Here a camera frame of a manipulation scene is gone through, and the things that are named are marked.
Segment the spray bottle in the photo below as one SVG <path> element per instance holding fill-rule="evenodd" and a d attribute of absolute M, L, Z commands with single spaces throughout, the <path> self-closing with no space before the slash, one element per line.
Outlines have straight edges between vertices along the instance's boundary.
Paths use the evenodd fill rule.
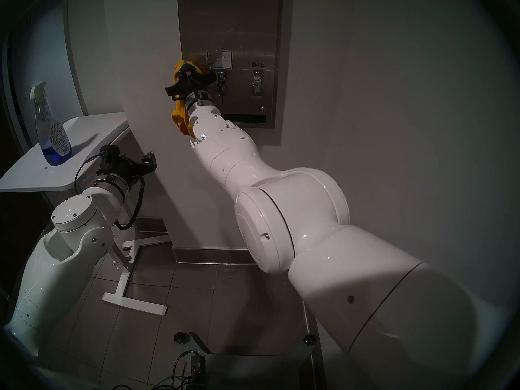
<path fill-rule="evenodd" d="M 72 155 L 69 138 L 61 123 L 50 112 L 45 81 L 31 88 L 30 98 L 34 100 L 34 121 L 38 142 L 45 160 L 51 166 L 60 165 Z"/>

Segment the yellow rag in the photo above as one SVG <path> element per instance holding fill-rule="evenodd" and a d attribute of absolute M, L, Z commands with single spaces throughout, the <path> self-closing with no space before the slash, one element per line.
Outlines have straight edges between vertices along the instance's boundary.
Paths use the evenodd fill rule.
<path fill-rule="evenodd" d="M 195 64 L 193 64 L 191 61 L 181 60 L 175 66 L 175 71 L 173 73 L 173 83 L 174 84 L 176 84 L 177 81 L 179 80 L 178 73 L 179 73 L 180 67 L 182 67 L 186 62 L 188 64 L 191 64 L 192 66 L 194 66 L 195 70 L 197 72 L 199 72 L 199 73 L 201 72 L 199 67 L 197 67 Z M 176 103 L 176 108 L 172 112 L 172 120 L 175 122 L 177 127 L 179 127 L 181 133 L 183 133 L 184 135 L 189 135 L 192 138 L 195 138 L 195 136 L 193 135 L 193 126 L 190 124 L 190 118 L 188 115 L 188 110 L 186 110 L 186 105 L 184 104 L 184 100 L 176 100 L 175 103 Z"/>

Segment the green cable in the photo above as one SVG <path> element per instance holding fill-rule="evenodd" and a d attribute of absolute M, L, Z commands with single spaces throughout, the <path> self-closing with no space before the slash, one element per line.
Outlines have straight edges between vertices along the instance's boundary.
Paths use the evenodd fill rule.
<path fill-rule="evenodd" d="M 158 387 L 162 382 L 165 382 L 166 380 L 169 380 L 171 379 L 172 377 L 171 376 L 168 376 L 167 378 L 164 378 L 163 380 L 161 380 L 159 383 L 157 383 L 154 387 L 151 388 L 151 390 L 154 390 L 156 387 Z M 182 376 L 175 376 L 176 379 L 179 379 L 179 380 L 182 380 L 183 377 Z"/>
<path fill-rule="evenodd" d="M 216 388 L 215 386 L 209 386 L 207 384 L 202 384 L 202 383 L 193 383 L 189 380 L 186 380 L 186 378 L 182 378 L 180 379 L 180 381 L 182 381 L 183 383 L 189 383 L 191 384 L 192 386 L 202 386 L 202 387 L 207 387 L 207 388 Z"/>

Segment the stainless steel dispenser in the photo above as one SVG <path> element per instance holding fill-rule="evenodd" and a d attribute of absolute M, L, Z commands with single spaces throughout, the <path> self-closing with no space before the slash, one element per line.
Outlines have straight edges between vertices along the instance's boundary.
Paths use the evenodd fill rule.
<path fill-rule="evenodd" d="M 178 0 L 178 8 L 183 58 L 217 73 L 211 95 L 224 118 L 274 127 L 282 0 Z"/>

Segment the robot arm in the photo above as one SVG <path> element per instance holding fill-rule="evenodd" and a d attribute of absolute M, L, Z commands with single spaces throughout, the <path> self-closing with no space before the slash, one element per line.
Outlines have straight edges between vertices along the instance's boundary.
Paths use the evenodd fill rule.
<path fill-rule="evenodd" d="M 34 357 L 56 322 L 81 296 L 94 265 L 112 248 L 110 227 L 130 189 L 139 180 L 144 189 L 142 177 L 157 167 L 153 153 L 137 163 L 120 156 L 114 145 L 102 147 L 100 156 L 98 178 L 83 193 L 56 207 L 51 217 L 55 228 L 38 241 L 23 272 L 6 330 Z"/>
<path fill-rule="evenodd" d="M 204 86 L 209 78 L 198 81 L 190 67 L 167 92 L 185 100 L 191 147 L 235 202 L 258 266 L 289 270 L 318 321 L 381 388 L 455 388 L 473 374 L 492 348 L 468 328 L 491 315 L 489 307 L 350 225 L 345 196 L 326 173 L 266 165 L 250 136 L 220 115 Z"/>

